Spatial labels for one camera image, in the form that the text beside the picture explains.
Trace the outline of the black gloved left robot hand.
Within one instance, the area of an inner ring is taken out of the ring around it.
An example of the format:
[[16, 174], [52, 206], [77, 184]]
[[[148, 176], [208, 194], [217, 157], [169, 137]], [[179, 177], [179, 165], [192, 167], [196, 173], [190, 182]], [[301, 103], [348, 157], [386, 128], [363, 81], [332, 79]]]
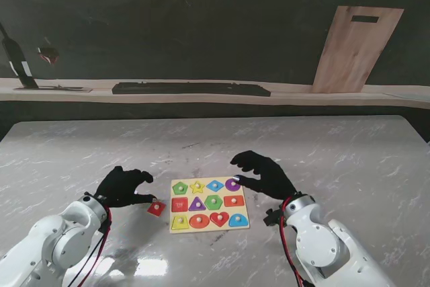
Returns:
[[156, 196], [137, 194], [136, 189], [142, 183], [152, 182], [153, 177], [147, 171], [139, 169], [124, 171], [122, 166], [115, 166], [99, 184], [93, 196], [105, 208], [150, 204], [157, 199]]

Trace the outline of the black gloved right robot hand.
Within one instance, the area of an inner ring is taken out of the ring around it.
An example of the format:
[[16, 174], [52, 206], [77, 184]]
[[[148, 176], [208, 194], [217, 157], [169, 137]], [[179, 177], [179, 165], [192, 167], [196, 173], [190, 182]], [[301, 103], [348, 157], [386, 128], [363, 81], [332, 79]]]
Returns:
[[298, 193], [284, 170], [269, 157], [254, 151], [245, 151], [235, 155], [230, 164], [236, 165], [242, 172], [252, 171], [254, 175], [260, 176], [260, 179], [255, 179], [237, 175], [236, 182], [254, 192], [265, 194], [276, 200], [286, 200]]

